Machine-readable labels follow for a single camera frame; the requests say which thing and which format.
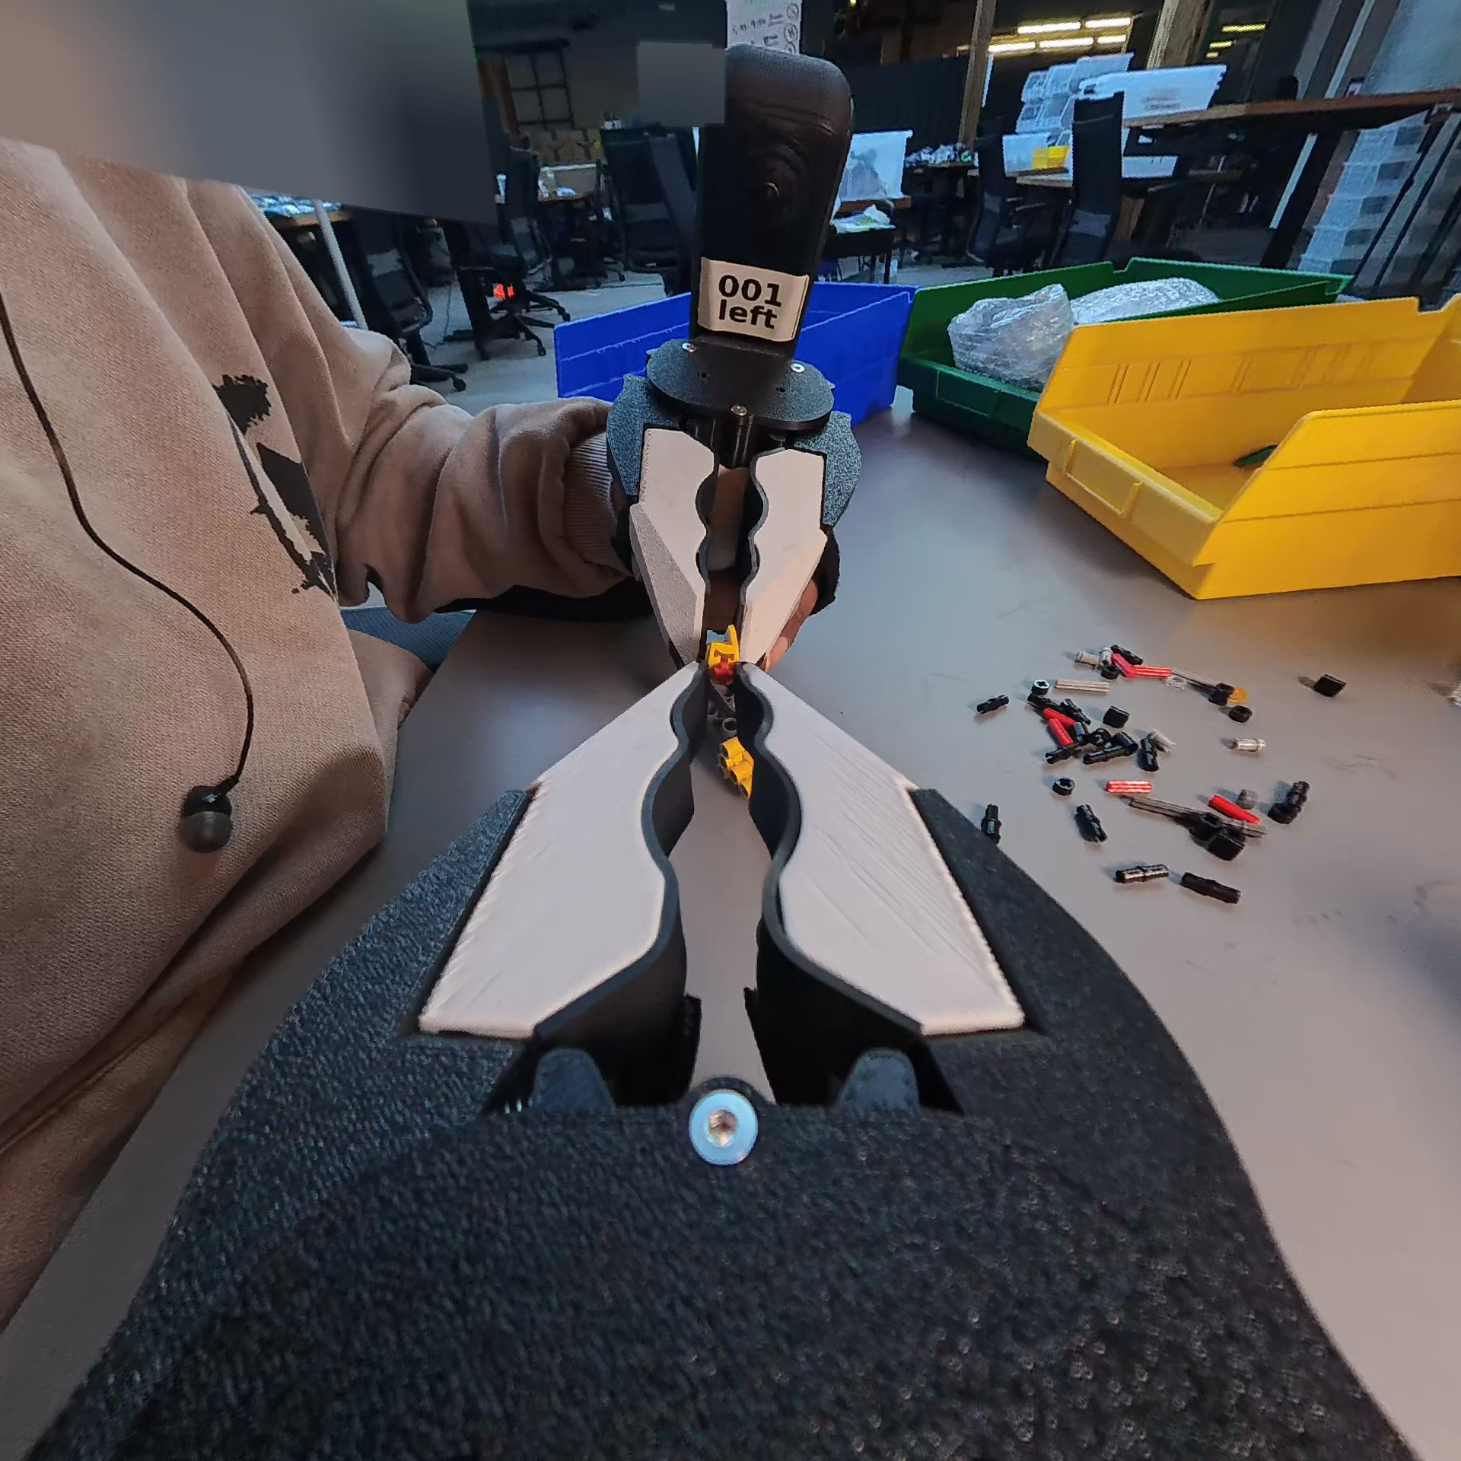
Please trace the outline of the person's left forearm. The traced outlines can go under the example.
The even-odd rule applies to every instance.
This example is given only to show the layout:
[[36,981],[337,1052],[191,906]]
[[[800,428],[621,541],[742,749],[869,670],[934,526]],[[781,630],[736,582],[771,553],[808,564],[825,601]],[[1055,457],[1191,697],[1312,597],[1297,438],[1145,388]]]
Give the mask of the person's left forearm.
[[512,589],[583,599],[629,578],[600,401],[470,415],[412,384],[395,349],[362,340],[328,380],[329,411],[291,413],[341,605],[377,589],[416,622]]

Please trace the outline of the green storage bin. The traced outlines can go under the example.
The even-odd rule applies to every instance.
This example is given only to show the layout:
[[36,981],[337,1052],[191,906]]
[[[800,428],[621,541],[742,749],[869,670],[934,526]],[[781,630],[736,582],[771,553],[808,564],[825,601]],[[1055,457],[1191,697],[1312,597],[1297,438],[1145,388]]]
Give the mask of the green storage bin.
[[1205,261],[1149,261],[1015,273],[1003,278],[952,282],[921,288],[913,296],[898,359],[898,382],[911,390],[911,407],[996,447],[1026,451],[1034,403],[1040,390],[1023,390],[971,374],[953,365],[948,321],[984,297],[1021,297],[1049,282],[1061,282],[1072,297],[1119,282],[1193,278],[1218,296],[1218,303],[1170,315],[1213,315],[1268,307],[1335,301],[1349,274],[1301,273]]

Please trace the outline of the black office chair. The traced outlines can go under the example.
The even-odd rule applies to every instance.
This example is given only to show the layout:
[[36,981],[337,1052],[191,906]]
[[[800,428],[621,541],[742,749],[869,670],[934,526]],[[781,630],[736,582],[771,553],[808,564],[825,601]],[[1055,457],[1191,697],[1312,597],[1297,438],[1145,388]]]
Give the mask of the black office chair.
[[533,155],[510,146],[502,173],[502,205],[498,209],[498,240],[489,246],[489,269],[502,286],[506,317],[521,338],[546,347],[541,330],[569,319],[568,311],[543,294],[537,284],[550,273],[550,253],[541,242],[537,225],[537,165]]
[[1053,267],[1107,259],[1122,217],[1122,92],[1076,100],[1071,117],[1071,201],[1051,253]]

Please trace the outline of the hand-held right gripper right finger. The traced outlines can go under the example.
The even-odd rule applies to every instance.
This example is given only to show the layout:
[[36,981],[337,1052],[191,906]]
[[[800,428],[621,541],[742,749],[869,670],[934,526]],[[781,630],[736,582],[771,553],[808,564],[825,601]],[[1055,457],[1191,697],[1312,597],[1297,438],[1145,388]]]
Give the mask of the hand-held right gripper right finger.
[[786,1033],[896,1042],[1015,1031],[1017,996],[917,787],[760,668],[736,678],[769,854],[756,996]]

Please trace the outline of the yellow storage bin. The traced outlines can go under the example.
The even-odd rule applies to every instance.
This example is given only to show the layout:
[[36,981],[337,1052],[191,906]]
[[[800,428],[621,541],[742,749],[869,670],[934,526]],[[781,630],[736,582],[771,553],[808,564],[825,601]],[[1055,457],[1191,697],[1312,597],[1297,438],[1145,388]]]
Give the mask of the yellow storage bin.
[[1193,599],[1456,576],[1458,299],[1076,326],[1028,447]]

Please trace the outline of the clear plastic bag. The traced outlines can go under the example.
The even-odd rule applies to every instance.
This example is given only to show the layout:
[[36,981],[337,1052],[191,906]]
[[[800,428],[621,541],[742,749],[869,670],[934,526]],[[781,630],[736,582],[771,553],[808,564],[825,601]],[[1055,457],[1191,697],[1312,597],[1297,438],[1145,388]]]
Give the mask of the clear plastic bag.
[[1218,303],[1205,284],[1176,276],[1119,282],[1072,297],[1049,282],[1021,297],[984,297],[948,321],[959,370],[1023,390],[1040,390],[1074,326],[1170,315]]

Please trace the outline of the blue storage bin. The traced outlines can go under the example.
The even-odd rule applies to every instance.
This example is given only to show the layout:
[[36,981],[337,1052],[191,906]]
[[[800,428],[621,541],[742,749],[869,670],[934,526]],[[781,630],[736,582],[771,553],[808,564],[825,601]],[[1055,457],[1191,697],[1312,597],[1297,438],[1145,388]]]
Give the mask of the blue storage bin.
[[[832,409],[852,426],[888,411],[896,395],[915,286],[905,282],[815,282],[796,357],[832,386]],[[687,336],[688,294],[658,297],[552,330],[558,397],[616,401],[627,374],[642,374],[646,355]]]

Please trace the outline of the white sign board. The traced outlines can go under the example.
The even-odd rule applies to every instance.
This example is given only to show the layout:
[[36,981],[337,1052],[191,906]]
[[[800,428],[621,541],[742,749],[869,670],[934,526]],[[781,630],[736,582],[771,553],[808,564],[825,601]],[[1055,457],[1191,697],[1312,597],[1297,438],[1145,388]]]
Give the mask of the white sign board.
[[798,54],[804,2],[725,0],[725,46]]

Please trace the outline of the pile of small pins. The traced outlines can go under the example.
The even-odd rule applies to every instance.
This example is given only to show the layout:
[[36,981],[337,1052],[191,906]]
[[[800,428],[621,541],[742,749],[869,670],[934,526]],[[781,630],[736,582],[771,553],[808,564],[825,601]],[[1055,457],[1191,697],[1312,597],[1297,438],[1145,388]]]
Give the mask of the pile of small pins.
[[1072,653],[969,704],[1030,724],[1030,766],[1057,824],[1111,889],[1170,889],[1236,910],[1270,847],[1309,816],[1312,777],[1282,770],[1247,691],[1120,643]]

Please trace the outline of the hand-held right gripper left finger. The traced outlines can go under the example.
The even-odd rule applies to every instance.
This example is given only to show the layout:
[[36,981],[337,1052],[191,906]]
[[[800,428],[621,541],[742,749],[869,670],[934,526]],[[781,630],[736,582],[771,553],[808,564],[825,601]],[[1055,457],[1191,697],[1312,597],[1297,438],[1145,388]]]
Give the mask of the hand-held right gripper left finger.
[[685,991],[669,852],[692,818],[704,670],[662,685],[554,762],[418,1016],[431,1035],[654,1042]]

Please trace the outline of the yellow toy arm beam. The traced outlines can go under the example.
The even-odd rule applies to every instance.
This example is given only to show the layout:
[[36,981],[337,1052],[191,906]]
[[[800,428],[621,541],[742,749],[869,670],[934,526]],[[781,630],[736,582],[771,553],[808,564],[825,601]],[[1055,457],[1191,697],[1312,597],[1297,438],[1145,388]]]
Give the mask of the yellow toy arm beam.
[[721,777],[744,799],[752,793],[754,758],[738,739],[738,720],[731,687],[712,681],[706,693],[706,718],[715,741]]

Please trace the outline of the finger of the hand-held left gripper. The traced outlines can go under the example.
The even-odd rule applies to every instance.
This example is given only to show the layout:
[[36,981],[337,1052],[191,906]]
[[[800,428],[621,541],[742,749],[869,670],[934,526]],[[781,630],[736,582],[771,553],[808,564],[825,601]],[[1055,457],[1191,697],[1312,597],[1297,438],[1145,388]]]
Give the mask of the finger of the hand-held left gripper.
[[646,430],[637,499],[627,511],[633,564],[677,664],[696,664],[708,630],[735,614],[735,532],[713,526],[719,466],[681,430]]
[[821,524],[825,459],[798,447],[760,453],[748,466],[736,637],[740,660],[756,664],[792,618],[827,547]]

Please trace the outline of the person's beige jacket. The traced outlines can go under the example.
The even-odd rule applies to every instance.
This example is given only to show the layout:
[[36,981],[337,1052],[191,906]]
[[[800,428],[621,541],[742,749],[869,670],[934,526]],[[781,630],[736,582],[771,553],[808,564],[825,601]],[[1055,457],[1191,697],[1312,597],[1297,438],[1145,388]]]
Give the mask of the person's beige jacket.
[[3,344],[3,1321],[251,952],[385,829],[424,670],[366,649],[293,407],[331,317],[241,192],[3,142],[3,301],[99,534],[228,635],[228,847],[178,837],[241,689],[80,532]]

